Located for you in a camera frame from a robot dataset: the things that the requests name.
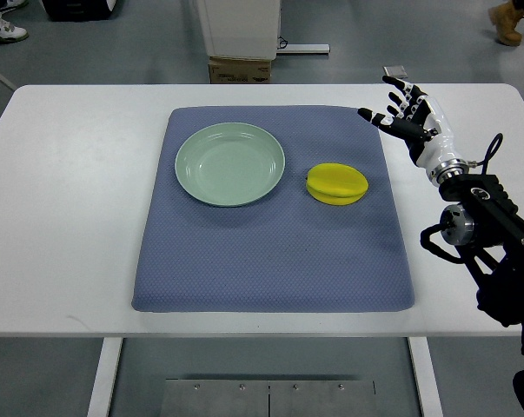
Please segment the table leg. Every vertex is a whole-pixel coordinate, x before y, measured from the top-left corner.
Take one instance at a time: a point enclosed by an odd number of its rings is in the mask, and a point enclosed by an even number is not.
[[[122,337],[106,337],[103,339],[102,352],[97,363],[96,380],[88,408],[88,417],[109,416],[122,345]]]
[[[408,346],[420,397],[421,415],[422,417],[443,417],[434,367],[429,354],[428,339],[409,337]]]

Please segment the plate rim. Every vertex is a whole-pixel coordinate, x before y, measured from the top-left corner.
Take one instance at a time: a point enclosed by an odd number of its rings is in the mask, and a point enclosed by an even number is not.
[[[261,131],[264,134],[265,137],[271,139],[271,142],[274,145],[276,145],[276,147],[279,149],[279,154],[280,154],[280,156],[282,158],[282,169],[280,170],[279,174],[276,176],[275,183],[273,185],[271,185],[270,187],[268,187],[268,189],[265,190],[263,192],[263,194],[258,195],[254,199],[249,198],[247,201],[244,201],[244,202],[233,202],[233,203],[229,203],[229,204],[209,201],[207,199],[200,198],[197,195],[195,195],[192,192],[190,192],[190,190],[187,189],[187,187],[185,186],[185,184],[183,183],[181,177],[178,174],[177,164],[179,163],[179,156],[182,155],[181,151],[182,151],[182,148],[185,146],[185,144],[187,142],[189,142],[189,140],[192,139],[194,136],[200,135],[204,130],[213,129],[213,128],[217,127],[217,126],[226,126],[226,125],[242,125],[242,126],[248,126],[249,128],[254,128],[256,130],[259,130],[259,131]],[[180,186],[182,187],[182,189],[184,189],[184,191],[186,191],[186,193],[188,195],[190,195],[193,198],[197,199],[197,201],[203,202],[205,204],[208,204],[208,205],[214,206],[214,207],[241,207],[241,206],[250,204],[251,202],[256,202],[256,201],[260,200],[261,198],[263,198],[265,195],[269,194],[269,192],[271,192],[271,190],[273,190],[277,186],[277,184],[281,181],[282,175],[283,175],[283,173],[285,171],[285,166],[286,166],[286,158],[285,158],[285,153],[284,153],[284,150],[282,148],[281,143],[277,140],[277,138],[275,138],[275,136],[273,136],[271,133],[269,133],[266,129],[261,128],[260,126],[256,126],[256,125],[251,124],[251,123],[246,123],[246,122],[219,122],[219,123],[214,123],[214,124],[211,124],[209,126],[206,126],[204,128],[201,128],[201,129],[197,130],[195,133],[193,133],[192,135],[190,135],[189,137],[187,137],[184,140],[184,142],[181,144],[181,146],[179,147],[179,149],[176,152],[175,164],[174,164],[174,172],[175,172],[176,179],[177,179],[178,183],[180,184]]]

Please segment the white table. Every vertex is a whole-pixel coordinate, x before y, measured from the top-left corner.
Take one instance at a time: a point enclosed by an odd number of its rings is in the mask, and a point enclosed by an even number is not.
[[[524,102],[518,92],[504,84],[421,87],[443,107],[468,160],[481,160],[493,137],[504,134],[488,172],[500,177],[524,218]],[[0,120],[0,336],[102,336],[120,347],[118,338],[140,335],[519,334],[519,327],[505,329],[477,311],[476,286],[463,266],[420,247],[420,232],[438,222],[447,203],[412,164],[404,143],[383,134],[415,286],[412,308],[364,314],[147,314],[130,306],[157,159],[173,109],[323,104],[384,111],[390,90],[385,84],[17,90]],[[102,358],[109,361],[107,354]],[[113,370],[106,374],[100,369],[99,380],[112,378]]]

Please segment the sneaker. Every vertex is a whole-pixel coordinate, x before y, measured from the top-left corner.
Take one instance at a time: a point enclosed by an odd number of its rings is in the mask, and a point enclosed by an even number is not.
[[[14,24],[1,18],[0,13],[0,43],[13,43],[26,39],[28,32],[26,29],[18,28]]]
[[[20,9],[28,5],[29,0],[6,0],[4,4],[0,7],[0,13],[8,13],[14,9]]]

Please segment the brown boot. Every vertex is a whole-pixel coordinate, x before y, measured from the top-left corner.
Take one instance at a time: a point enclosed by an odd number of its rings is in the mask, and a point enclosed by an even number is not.
[[[524,17],[524,10],[514,8],[513,1],[489,9],[489,20],[497,29],[499,41],[508,46],[519,46],[522,35],[514,30],[516,24]]]

